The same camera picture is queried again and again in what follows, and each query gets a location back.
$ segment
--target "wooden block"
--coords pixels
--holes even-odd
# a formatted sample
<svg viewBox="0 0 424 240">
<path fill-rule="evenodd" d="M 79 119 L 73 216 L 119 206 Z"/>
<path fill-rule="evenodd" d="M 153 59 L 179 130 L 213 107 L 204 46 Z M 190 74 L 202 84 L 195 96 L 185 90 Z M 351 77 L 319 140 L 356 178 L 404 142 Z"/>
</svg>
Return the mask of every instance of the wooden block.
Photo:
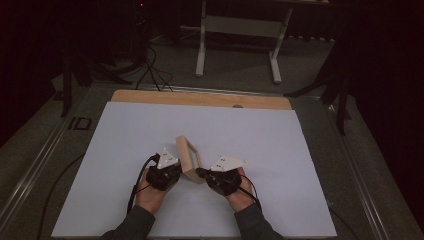
<svg viewBox="0 0 424 240">
<path fill-rule="evenodd" d="M 201 184 L 205 179 L 200 178 L 196 173 L 196 168 L 202 167 L 199 152 L 184 136 L 179 136 L 177 141 L 178 153 L 183 173 L 193 182 Z"/>
</svg>

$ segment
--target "dark background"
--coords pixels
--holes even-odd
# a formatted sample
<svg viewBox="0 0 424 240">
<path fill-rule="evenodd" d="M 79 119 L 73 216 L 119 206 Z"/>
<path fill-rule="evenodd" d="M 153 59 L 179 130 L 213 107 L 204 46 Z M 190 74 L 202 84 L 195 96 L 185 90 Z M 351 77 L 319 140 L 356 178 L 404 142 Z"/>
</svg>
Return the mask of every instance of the dark background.
<svg viewBox="0 0 424 240">
<path fill-rule="evenodd" d="M 61 40 L 67 34 L 75 30 L 78 34 L 71 34 L 73 42 L 96 61 L 113 64 L 116 57 L 133 57 L 128 39 L 133 38 L 135 16 L 130 1 L 122 0 L 119 7 L 110 1 L 99 2 L 101 12 L 116 15 L 116 21 L 102 22 L 97 1 L 0 3 L 0 146 L 55 94 L 50 80 L 62 72 Z M 156 1 L 152 8 L 152 19 L 174 37 L 178 36 L 176 25 L 198 25 L 200 20 L 200 1 L 181 2 Z M 350 79 L 349 92 L 356 97 L 358 108 L 422 229 L 423 10 L 423 0 L 362 0 L 344 31 L 339 32 L 345 15 L 332 18 L 329 16 L 334 15 L 321 10 L 325 17 L 320 18 L 311 14 L 311 9 L 303 8 L 293 16 L 294 24 L 288 29 L 290 35 L 306 36 L 306 40 L 315 35 L 337 38 L 339 47 L 326 64 L 337 71 L 338 62 L 348 63 L 343 71 Z M 320 21 L 333 21 L 335 30 L 326 32 L 328 29 L 317 25 L 306 27 L 310 22 L 305 19 L 318 26 L 323 24 Z"/>
</svg>

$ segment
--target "white table leg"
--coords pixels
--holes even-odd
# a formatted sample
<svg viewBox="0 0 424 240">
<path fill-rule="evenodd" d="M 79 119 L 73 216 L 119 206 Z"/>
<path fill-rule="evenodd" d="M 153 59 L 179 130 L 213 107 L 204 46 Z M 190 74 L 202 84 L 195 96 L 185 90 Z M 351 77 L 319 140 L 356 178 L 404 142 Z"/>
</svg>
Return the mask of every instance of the white table leg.
<svg viewBox="0 0 424 240">
<path fill-rule="evenodd" d="M 278 68 L 277 56 L 278 56 L 278 52 L 280 51 L 281 44 L 283 43 L 284 35 L 286 34 L 287 26 L 289 25 L 289 20 L 290 20 L 292 12 L 293 12 L 293 8 L 289 8 L 287 10 L 286 17 L 284 19 L 284 22 L 281 24 L 280 33 L 278 34 L 278 37 L 277 37 L 277 45 L 275 46 L 274 51 L 269 52 L 269 60 L 271 63 L 272 75 L 274 78 L 274 83 L 277 83 L 277 84 L 281 83 L 281 75 L 280 75 L 280 69 Z"/>
<path fill-rule="evenodd" d="M 199 47 L 199 54 L 197 55 L 197 65 L 196 65 L 196 76 L 201 77 L 203 76 L 203 68 L 205 65 L 205 34 L 206 34 L 206 27 L 205 27 L 205 18 L 206 18 L 206 0 L 203 0 L 202 4 L 202 19 L 200 21 L 200 47 Z"/>
</svg>

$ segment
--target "gray floor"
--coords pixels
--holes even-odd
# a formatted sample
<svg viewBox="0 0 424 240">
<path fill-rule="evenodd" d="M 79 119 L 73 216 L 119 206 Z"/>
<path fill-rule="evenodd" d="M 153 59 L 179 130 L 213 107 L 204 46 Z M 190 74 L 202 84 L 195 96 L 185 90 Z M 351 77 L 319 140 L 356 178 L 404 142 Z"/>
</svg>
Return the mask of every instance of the gray floor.
<svg viewBox="0 0 424 240">
<path fill-rule="evenodd" d="M 185 39 L 178 46 L 152 45 L 157 52 L 154 66 L 173 74 L 170 85 L 174 91 L 214 89 L 282 96 L 284 92 L 311 83 L 332 47 L 331 43 L 321 41 L 287 40 L 278 57 L 284 82 L 275 85 L 266 52 L 238 51 L 235 48 L 230 51 L 227 48 L 231 46 L 213 41 L 208 43 L 210 48 L 206 51 L 205 74 L 202 78 L 195 77 L 195 41 Z M 126 79 L 136 82 L 142 71 L 126 76 Z M 151 83 L 148 77 L 140 88 L 152 89 Z M 1 239 L 36 238 L 44 202 L 54 181 L 73 159 L 85 152 L 103 107 L 113 92 L 134 86 L 120 86 L 98 78 L 89 89 L 75 88 L 75 106 L 69 117 L 92 118 L 94 123 L 90 130 L 66 130 L 70 118 L 61 119 L 61 103 L 51 100 L 0 149 L 0 206 L 8 204 L 16 186 L 25 185 L 20 179 L 31 164 L 40 158 L 45 160 L 41 174 L 34 176 L 38 180 L 28 191 L 26 201 L 15 206 L 16 216 L 7 225 L 8 230 L 3 237 L 0 236 Z M 347 135 L 342 137 L 334 126 L 334 111 L 318 101 L 317 96 L 321 92 L 322 89 L 317 89 L 308 96 L 290 101 L 299 116 L 331 209 L 356 232 L 359 239 L 424 239 L 354 99 L 349 97 L 347 109 L 351 119 L 345 121 Z M 43 148 L 46 142 L 53 147 Z M 50 239 L 78 165 L 66 171 L 53 191 L 42 239 Z M 335 214 L 332 217 L 338 233 L 335 239 L 354 239 L 343 221 Z"/>
</svg>

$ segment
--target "person's right hand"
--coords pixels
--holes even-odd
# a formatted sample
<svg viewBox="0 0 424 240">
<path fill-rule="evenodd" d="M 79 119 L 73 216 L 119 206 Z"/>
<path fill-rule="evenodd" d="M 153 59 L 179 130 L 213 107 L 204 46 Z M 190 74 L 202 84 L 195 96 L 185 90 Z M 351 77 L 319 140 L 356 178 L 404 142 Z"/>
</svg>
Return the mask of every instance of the person's right hand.
<svg viewBox="0 0 424 240">
<path fill-rule="evenodd" d="M 237 168 L 237 171 L 240 175 L 246 176 L 242 167 Z M 250 184 L 250 182 L 245 177 L 241 177 L 241 180 L 242 182 L 240 184 L 240 187 L 252 194 L 252 185 Z M 240 189 L 226 196 L 225 198 L 227 199 L 228 203 L 230 203 L 231 208 L 235 212 L 239 212 L 254 203 L 252 197 L 250 197 Z"/>
</svg>

